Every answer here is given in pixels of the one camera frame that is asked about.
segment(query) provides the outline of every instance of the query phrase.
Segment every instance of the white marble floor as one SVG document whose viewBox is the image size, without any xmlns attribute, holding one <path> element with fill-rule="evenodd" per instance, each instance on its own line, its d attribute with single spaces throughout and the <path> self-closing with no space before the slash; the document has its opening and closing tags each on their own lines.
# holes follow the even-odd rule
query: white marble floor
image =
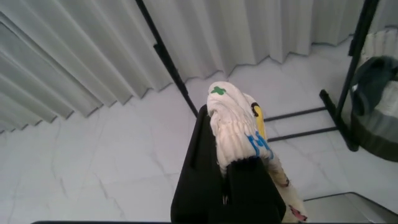
<svg viewBox="0 0 398 224">
<path fill-rule="evenodd" d="M 267 58 L 187 82 L 197 108 L 208 86 L 227 80 L 252 95 L 266 116 L 334 101 L 349 65 L 349 41 L 314 45 L 309 57 Z M 169 221 L 195 118 L 175 85 L 89 118 L 40 123 L 0 135 L 0 223 L 37 220 Z M 333 125 L 326 111 L 267 123 L 270 137 Z M 354 191 L 398 212 L 398 163 L 365 150 L 350 152 L 338 132 L 271 144 L 304 199 Z"/>
</svg>

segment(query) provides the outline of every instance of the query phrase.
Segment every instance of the clothes rack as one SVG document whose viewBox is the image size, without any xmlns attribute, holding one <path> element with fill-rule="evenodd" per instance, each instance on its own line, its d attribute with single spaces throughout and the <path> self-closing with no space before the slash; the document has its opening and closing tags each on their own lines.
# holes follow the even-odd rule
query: clothes rack
<svg viewBox="0 0 398 224">
<path fill-rule="evenodd" d="M 197 117 L 198 110 L 195 108 L 195 105 L 192 103 L 192 100 L 190 99 L 189 94 L 188 94 L 187 87 L 185 86 L 184 82 L 182 81 L 180 75 L 178 74 L 178 71 L 177 71 L 177 69 L 176 69 L 167 49 L 166 49 L 166 46 L 164 45 L 164 43 L 162 41 L 162 38 L 159 35 L 159 32 L 156 29 L 156 26 L 155 26 L 152 18 L 150 17 L 148 10 L 145 7 L 143 0 L 136 0 L 136 2 L 137 2 L 137 5 L 139 6 L 139 9 L 142 12 L 142 15 L 144 16 L 146 22 L 148 23 L 150 30 L 152 31 L 152 33 L 156 39 L 157 43 L 154 45 L 156 52 L 158 53 L 160 59 L 164 63 L 168 72 L 170 73 L 170 76 L 172 77 L 173 81 L 177 85 L 178 89 L 180 90 L 181 94 L 183 95 L 188 106 L 191 108 L 192 113 Z M 365 0 L 364 4 L 362 6 L 361 14 L 359 16 L 359 20 L 356 25 L 355 33 L 354 33 L 353 39 L 351 41 L 351 45 L 349 47 L 349 52 L 348 52 L 348 55 L 351 56 L 352 59 L 351 59 L 350 65 L 349 65 L 346 80 L 344 82 L 344 86 L 341 91 L 340 99 L 338 101 L 337 107 L 330 99 L 329 94 L 326 92 L 326 90 L 322 90 L 320 92 L 319 96 L 322 99 L 325 106 L 322 106 L 319 108 L 314 108 L 314 109 L 309 109 L 309 110 L 298 111 L 298 112 L 289 113 L 289 114 L 283 114 L 283 115 L 264 119 L 264 122 L 268 122 L 268 121 L 274 121 L 274 120 L 284 119 L 284 118 L 291 118 L 294 116 L 300 116 L 303 114 L 310 114 L 310 113 L 327 110 L 329 112 L 329 115 L 333 119 L 335 126 L 329 127 L 329 128 L 317 129 L 317 130 L 313 130 L 313 131 L 306 131 L 306 132 L 302 132 L 302 133 L 290 134 L 290 135 L 286 135 L 286 136 L 279 136 L 276 138 L 270 138 L 270 139 L 268 139 L 269 142 L 286 140 L 286 139 L 291 139 L 291 138 L 297 138 L 297 137 L 308 136 L 308 135 L 312 135 L 312 134 L 319 134 L 319 133 L 325 133 L 325 132 L 329 132 L 329 131 L 338 130 L 340 132 L 340 134 L 342 135 L 343 139 L 345 140 L 349 150 L 357 151 L 359 149 L 358 143 L 355 141 L 355 139 L 352 135 L 352 132 L 350 131 L 347 124 L 345 124 L 345 122 L 343 121 L 343 119 L 341 117 L 341 112 L 343 111 L 343 106 L 344 106 L 344 103 L 345 103 L 347 95 L 348 95 L 351 81 L 354 77 L 355 70 L 358 66 L 358 62 L 361 57 L 361 51 L 362 51 L 363 45 L 365 43 L 366 36 L 369 32 L 369 28 L 371 26 L 378 3 L 379 3 L 379 0 Z"/>
</svg>

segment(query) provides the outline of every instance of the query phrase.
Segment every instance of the curtain fold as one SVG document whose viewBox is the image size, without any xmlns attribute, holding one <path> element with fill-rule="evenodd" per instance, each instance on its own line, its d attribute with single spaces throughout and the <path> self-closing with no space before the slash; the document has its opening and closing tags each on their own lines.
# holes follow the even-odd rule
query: curtain fold
<svg viewBox="0 0 398 224">
<path fill-rule="evenodd" d="M 183 80 L 339 44 L 363 0 L 144 0 Z M 381 0 L 372 32 L 397 25 Z M 172 83 L 134 0 L 0 1 L 0 132 Z"/>
</svg>

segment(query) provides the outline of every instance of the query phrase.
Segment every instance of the curtain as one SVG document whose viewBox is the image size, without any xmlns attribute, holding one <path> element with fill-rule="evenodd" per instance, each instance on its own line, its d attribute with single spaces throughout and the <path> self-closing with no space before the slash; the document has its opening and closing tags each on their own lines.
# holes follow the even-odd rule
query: curtain
<svg viewBox="0 0 398 224">
<path fill-rule="evenodd" d="M 339 44 L 363 0 L 145 0 L 183 80 Z M 382 0 L 372 30 L 395 25 Z M 0 1 L 0 132 L 172 83 L 134 0 Z"/>
</svg>

